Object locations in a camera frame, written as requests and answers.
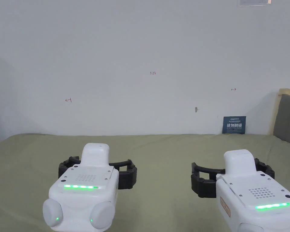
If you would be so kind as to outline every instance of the bed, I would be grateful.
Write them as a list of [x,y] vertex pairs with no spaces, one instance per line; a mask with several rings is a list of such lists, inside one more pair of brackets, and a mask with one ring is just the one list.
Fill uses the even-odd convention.
[[0,232],[51,232],[42,205],[58,165],[90,142],[108,144],[110,162],[132,159],[138,168],[133,189],[119,192],[109,232],[229,232],[215,200],[191,190],[191,163],[224,168],[224,152],[247,149],[290,190],[290,90],[276,103],[270,135],[12,136],[0,142]]

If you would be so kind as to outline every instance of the white label on wall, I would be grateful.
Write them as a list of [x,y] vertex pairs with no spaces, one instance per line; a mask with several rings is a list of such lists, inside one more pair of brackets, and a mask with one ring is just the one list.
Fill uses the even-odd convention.
[[258,6],[258,5],[269,5],[272,0],[238,0],[239,6]]

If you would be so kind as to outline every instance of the orange label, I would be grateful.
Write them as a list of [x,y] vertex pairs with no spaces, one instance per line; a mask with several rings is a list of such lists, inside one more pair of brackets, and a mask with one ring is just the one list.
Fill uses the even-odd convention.
[[222,199],[222,197],[220,197],[220,203],[222,205],[222,207],[224,208],[224,210],[227,212],[227,214],[229,215],[229,217],[231,217],[231,211],[230,208],[226,205],[226,203],[224,202],[224,200]]

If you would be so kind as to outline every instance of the green led light strip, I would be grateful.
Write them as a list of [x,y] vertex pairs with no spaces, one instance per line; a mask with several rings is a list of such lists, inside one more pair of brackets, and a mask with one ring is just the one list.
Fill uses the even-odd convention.
[[269,209],[269,208],[280,208],[284,206],[288,206],[290,203],[278,203],[278,204],[270,204],[270,205],[259,205],[256,206],[256,209]]
[[86,185],[70,185],[65,184],[65,188],[72,188],[72,189],[99,189],[97,186],[86,186]]

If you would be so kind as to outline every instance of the white casing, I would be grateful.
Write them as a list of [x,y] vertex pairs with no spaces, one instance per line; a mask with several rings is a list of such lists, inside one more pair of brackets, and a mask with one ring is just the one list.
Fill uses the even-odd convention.
[[[43,215],[52,230],[102,232],[111,226],[115,215],[119,171],[108,165],[108,153],[107,144],[86,144],[81,163],[68,168],[51,186],[49,199],[43,205]],[[65,185],[94,186],[98,189],[65,188]]]
[[217,204],[232,232],[290,232],[290,205],[256,209],[260,205],[290,203],[290,192],[257,171],[247,150],[224,154],[226,173],[216,176]]

